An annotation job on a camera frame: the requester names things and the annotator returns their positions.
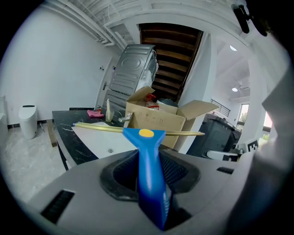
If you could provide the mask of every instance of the cardboard box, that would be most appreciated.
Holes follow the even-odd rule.
[[[184,124],[192,127],[194,119],[204,113],[218,108],[217,105],[204,101],[191,101],[183,107],[173,107],[165,104],[158,104],[159,110],[151,110],[145,107],[145,98],[153,93],[151,87],[142,87],[127,100],[126,114],[132,112],[133,118],[129,123],[131,128],[153,129],[165,131],[181,131]],[[162,144],[174,148],[178,136],[166,136]]]

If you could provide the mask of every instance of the black marble countertop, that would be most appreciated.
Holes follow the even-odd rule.
[[[54,119],[55,125],[55,137],[62,153],[64,154],[71,167],[98,159],[98,157],[93,154],[76,135],[76,133],[72,129],[73,123],[105,122],[109,126],[123,127],[124,124],[120,122],[106,122],[105,110],[102,110],[101,113],[104,114],[104,117],[90,118],[86,110],[52,112],[52,118]]]

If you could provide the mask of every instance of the railing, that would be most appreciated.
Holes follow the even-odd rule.
[[[216,109],[217,112],[220,112],[221,114],[227,117],[229,116],[229,113],[231,110],[229,110],[227,107],[224,107],[222,104],[220,104],[219,102],[216,102],[213,99],[210,99],[210,102],[218,106],[218,108]]]

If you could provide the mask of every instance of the wooden staircase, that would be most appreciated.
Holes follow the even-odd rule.
[[[155,45],[159,68],[152,88],[158,98],[179,100],[202,35],[202,31],[182,25],[140,24],[141,44]]]

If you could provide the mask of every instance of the yellow cap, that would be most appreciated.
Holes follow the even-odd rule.
[[[154,132],[151,131],[151,130],[148,130],[148,129],[141,129],[139,131],[139,135],[140,136],[143,136],[143,137],[148,137],[148,138],[151,138],[154,136]]]

